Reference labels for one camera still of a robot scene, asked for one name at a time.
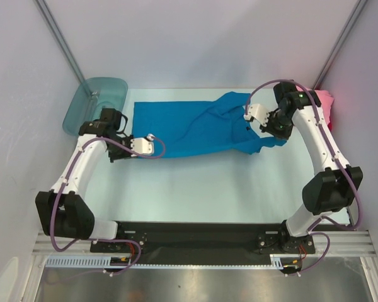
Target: metal floor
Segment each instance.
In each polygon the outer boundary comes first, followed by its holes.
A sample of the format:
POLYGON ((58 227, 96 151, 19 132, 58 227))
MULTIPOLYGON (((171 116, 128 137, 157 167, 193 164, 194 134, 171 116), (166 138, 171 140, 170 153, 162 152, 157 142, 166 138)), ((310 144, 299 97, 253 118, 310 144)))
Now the metal floor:
POLYGON ((373 301, 357 257, 326 258, 301 278, 268 270, 131 269, 113 278, 93 273, 58 282, 82 271, 46 268, 35 301, 373 301))

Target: translucent green container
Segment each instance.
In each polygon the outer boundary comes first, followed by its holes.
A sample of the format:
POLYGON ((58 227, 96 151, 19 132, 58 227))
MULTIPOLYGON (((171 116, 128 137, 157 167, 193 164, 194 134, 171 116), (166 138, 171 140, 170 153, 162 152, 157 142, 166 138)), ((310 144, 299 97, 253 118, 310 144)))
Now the translucent green container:
POLYGON ((93 77, 82 83, 71 101, 63 121, 63 130, 78 136, 85 121, 100 118, 103 108, 122 112, 126 101, 127 83, 115 77, 93 77))

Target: blue towel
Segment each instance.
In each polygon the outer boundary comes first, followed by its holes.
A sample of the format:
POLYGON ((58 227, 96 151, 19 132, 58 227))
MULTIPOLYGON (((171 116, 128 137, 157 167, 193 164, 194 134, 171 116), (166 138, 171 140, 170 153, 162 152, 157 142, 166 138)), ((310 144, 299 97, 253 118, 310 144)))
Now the blue towel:
MULTIPOLYGON (((284 140, 260 138, 244 120, 248 93, 229 92, 216 101, 138 102, 134 104, 133 135, 152 133, 166 145, 164 157, 187 157, 236 149, 247 154, 284 140)), ((162 146, 155 142, 154 155, 162 146)))

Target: white wall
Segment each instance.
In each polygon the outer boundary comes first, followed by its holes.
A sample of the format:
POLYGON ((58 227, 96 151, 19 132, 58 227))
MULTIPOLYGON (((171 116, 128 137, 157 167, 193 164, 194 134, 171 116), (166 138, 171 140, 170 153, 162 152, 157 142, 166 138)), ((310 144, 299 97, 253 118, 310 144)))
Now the white wall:
POLYGON ((368 3, 323 88, 336 98, 333 133, 338 145, 364 173, 364 228, 378 254, 378 0, 368 3))
POLYGON ((130 88, 312 86, 356 0, 47 0, 89 77, 130 88))
POLYGON ((74 148, 62 120, 76 89, 33 1, 0 0, 0 272, 19 258, 15 292, 40 226, 35 195, 74 148))

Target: white tabletop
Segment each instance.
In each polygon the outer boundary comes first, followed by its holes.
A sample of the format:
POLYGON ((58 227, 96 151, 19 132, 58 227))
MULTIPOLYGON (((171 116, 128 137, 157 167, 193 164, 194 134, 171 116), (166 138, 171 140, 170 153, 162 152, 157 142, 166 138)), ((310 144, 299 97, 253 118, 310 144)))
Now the white tabletop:
MULTIPOLYGON (((250 89, 131 89, 123 113, 131 132, 136 101, 212 101, 229 91, 250 89)), ((272 89, 252 99, 276 107, 272 89)), ((258 131, 259 125, 252 124, 258 131)), ((97 217, 120 221, 281 223, 302 204, 302 188, 313 177, 300 133, 283 147, 258 154, 238 151, 181 159, 129 159, 98 163, 85 201, 97 217)), ((345 210, 332 215, 348 223, 345 210)))

